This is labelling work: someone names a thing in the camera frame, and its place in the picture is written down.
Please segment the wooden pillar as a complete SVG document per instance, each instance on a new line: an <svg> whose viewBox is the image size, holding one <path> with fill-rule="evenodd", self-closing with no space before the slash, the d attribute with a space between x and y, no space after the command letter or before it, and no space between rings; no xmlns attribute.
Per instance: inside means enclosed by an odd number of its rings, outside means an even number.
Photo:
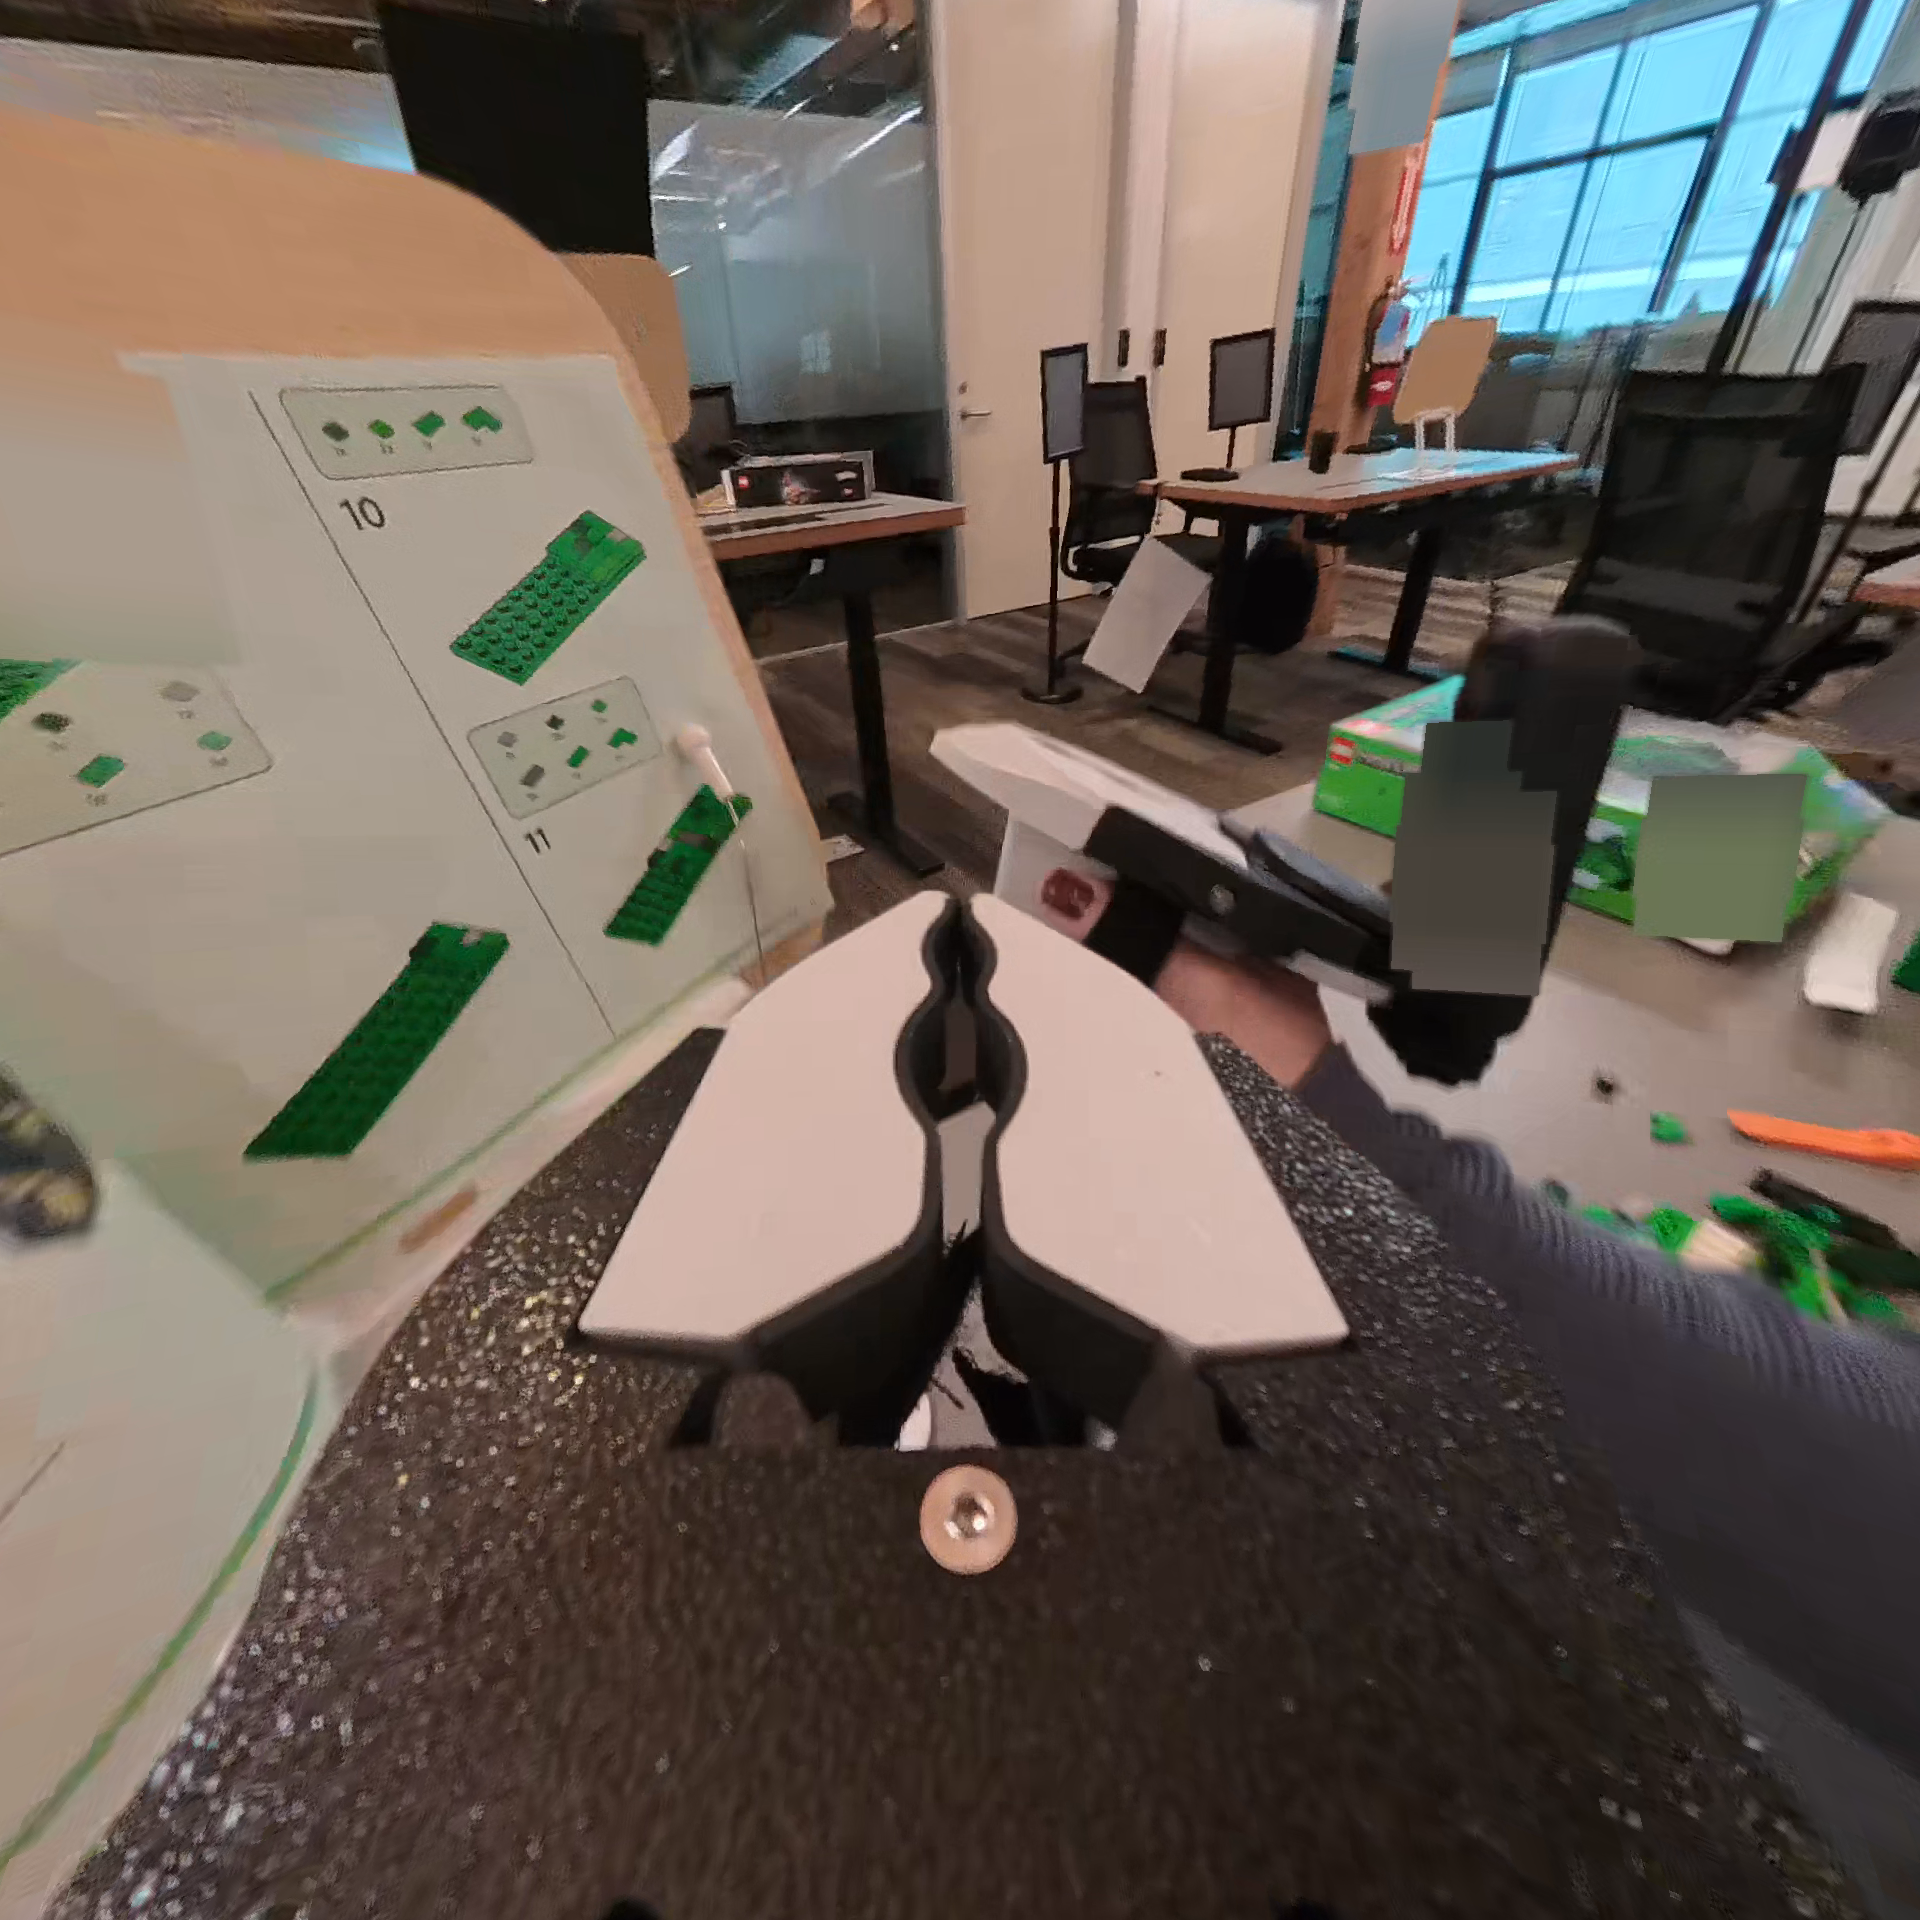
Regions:
<svg viewBox="0 0 1920 1920"><path fill-rule="evenodd" d="M1351 75L1351 162L1312 400L1336 466L1375 437L1365 404L1375 308L1404 276L1458 2L1363 2Z"/></svg>

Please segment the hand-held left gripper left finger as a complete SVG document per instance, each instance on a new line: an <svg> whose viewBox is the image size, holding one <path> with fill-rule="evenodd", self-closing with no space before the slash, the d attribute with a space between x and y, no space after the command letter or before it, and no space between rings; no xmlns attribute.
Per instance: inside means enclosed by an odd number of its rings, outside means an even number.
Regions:
<svg viewBox="0 0 1920 1920"><path fill-rule="evenodd" d="M768 1377L851 1448L927 1449L919 1408L976 1290L941 1122L972 923L917 893L817 952L721 1037L581 1319L593 1352Z"/></svg>

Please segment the black bag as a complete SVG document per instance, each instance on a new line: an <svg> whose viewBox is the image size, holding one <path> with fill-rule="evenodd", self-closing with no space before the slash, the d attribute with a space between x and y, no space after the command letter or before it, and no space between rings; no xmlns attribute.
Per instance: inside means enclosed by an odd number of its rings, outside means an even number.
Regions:
<svg viewBox="0 0 1920 1920"><path fill-rule="evenodd" d="M1319 583L1314 546L1277 524L1258 529L1243 553L1229 615L1232 648L1268 659L1296 650L1308 639Z"/></svg>

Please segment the pile of green toy bricks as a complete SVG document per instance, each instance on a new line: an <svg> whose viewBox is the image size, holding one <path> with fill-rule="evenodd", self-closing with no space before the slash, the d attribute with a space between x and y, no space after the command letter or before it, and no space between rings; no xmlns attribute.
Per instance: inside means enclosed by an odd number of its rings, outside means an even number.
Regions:
<svg viewBox="0 0 1920 1920"><path fill-rule="evenodd" d="M1877 1219L1773 1171L1714 1193L1703 1211L1585 1205L1559 1181L1541 1181L1538 1196L1693 1273L1762 1281L1808 1319L1917 1332L1917 1253Z"/></svg>

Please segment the person's right forearm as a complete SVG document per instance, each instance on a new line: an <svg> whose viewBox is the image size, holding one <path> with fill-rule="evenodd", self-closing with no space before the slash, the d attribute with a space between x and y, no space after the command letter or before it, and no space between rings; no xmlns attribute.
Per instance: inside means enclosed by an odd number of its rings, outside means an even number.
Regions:
<svg viewBox="0 0 1920 1920"><path fill-rule="evenodd" d="M1343 1044L1298 1096L1499 1292L1677 1603L1916 1773L1916 1341L1599 1229Z"/></svg>

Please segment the dark toy box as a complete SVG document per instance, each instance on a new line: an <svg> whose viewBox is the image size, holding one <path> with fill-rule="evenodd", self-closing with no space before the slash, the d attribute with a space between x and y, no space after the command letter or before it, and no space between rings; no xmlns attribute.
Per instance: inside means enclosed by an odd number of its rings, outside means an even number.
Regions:
<svg viewBox="0 0 1920 1920"><path fill-rule="evenodd" d="M723 472L732 512L815 512L863 505L874 497L874 455L808 450L760 455Z"/></svg>

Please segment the black tablet on stand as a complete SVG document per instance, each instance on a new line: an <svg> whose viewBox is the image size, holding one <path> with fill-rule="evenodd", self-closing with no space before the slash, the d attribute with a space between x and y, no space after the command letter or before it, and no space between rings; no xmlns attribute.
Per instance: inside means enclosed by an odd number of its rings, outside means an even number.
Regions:
<svg viewBox="0 0 1920 1920"><path fill-rule="evenodd" d="M1224 333L1208 351L1208 432L1227 440L1227 472L1234 466L1237 437L1272 417L1277 362L1277 332L1255 328Z"/></svg>
<svg viewBox="0 0 1920 1920"><path fill-rule="evenodd" d="M1061 576L1066 536L1066 469L1087 443L1089 346L1075 344L1040 353L1040 419L1042 460L1047 466L1047 639L1045 671L1025 697L1039 706L1063 706L1080 699L1077 687L1066 687L1061 650Z"/></svg>

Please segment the person's right hand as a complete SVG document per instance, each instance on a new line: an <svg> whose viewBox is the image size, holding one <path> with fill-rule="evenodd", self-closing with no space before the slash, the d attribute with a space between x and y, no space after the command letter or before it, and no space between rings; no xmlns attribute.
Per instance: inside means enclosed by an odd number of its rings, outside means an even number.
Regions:
<svg viewBox="0 0 1920 1920"><path fill-rule="evenodd" d="M1200 1037L1220 1037L1282 1088L1298 1088L1333 1048L1322 993L1280 967L1177 944L1155 993Z"/></svg>

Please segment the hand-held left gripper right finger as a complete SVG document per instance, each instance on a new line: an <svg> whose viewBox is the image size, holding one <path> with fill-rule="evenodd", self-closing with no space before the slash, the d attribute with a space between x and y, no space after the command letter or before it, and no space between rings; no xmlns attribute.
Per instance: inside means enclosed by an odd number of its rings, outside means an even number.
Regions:
<svg viewBox="0 0 1920 1920"><path fill-rule="evenodd" d="M1351 1324L1184 1020L994 896L967 905L996 1352L1111 1432L1148 1386L1333 1354Z"/></svg>

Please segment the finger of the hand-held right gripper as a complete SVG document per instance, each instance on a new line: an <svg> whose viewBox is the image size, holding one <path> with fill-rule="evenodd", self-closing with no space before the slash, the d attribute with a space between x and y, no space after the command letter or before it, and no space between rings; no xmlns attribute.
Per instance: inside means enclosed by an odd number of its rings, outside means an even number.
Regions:
<svg viewBox="0 0 1920 1920"><path fill-rule="evenodd" d="M949 727L933 760L1003 815L983 939L1087 939L1123 930L1243 939L1248 858L1215 808L1023 725Z"/></svg>

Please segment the black office chair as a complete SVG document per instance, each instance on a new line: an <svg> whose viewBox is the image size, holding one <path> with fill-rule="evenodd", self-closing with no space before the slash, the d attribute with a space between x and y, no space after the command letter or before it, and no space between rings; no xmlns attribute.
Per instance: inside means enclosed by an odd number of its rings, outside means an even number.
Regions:
<svg viewBox="0 0 1920 1920"><path fill-rule="evenodd" d="M1066 578L1119 587L1156 533L1160 455L1143 375L1087 389L1083 445L1068 461Z"/></svg>
<svg viewBox="0 0 1920 1920"><path fill-rule="evenodd" d="M1634 636L1632 706L1733 725L1891 657L1891 641L1860 636L1857 605L1794 612L1863 373L1628 378L1557 611Z"/></svg>

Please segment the orange brick separator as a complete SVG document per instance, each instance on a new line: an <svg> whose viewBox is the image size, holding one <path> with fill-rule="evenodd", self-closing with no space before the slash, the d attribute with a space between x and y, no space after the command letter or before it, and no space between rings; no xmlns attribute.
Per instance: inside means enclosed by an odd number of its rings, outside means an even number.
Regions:
<svg viewBox="0 0 1920 1920"><path fill-rule="evenodd" d="M1757 1111L1728 1111L1728 1127L1756 1146L1885 1171L1917 1171L1917 1133L1893 1127L1837 1127Z"/></svg>

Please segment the black hanging panel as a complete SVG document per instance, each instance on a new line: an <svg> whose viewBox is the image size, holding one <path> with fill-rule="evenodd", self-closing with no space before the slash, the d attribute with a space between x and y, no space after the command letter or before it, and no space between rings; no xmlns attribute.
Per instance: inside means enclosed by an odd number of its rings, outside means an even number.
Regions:
<svg viewBox="0 0 1920 1920"><path fill-rule="evenodd" d="M372 8L407 148L573 257L655 257L655 67L619 5Z"/></svg>

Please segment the building instruction booklet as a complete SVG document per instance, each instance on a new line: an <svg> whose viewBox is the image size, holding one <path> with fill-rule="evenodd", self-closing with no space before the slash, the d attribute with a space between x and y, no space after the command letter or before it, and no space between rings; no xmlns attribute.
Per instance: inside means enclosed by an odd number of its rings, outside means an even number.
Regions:
<svg viewBox="0 0 1920 1920"><path fill-rule="evenodd" d="M4 1916L154 1792L349 1392L568 1121L819 925L682 480L602 353L121 351L10 429Z"/></svg>

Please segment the white leaning board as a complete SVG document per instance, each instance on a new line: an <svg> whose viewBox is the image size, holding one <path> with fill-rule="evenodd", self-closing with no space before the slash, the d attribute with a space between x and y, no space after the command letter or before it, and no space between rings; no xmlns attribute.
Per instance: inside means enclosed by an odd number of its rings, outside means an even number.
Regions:
<svg viewBox="0 0 1920 1920"><path fill-rule="evenodd" d="M1209 570L1196 565L1173 536L1152 536L1131 559L1095 625L1083 653L1087 671L1143 693L1209 587Z"/></svg>

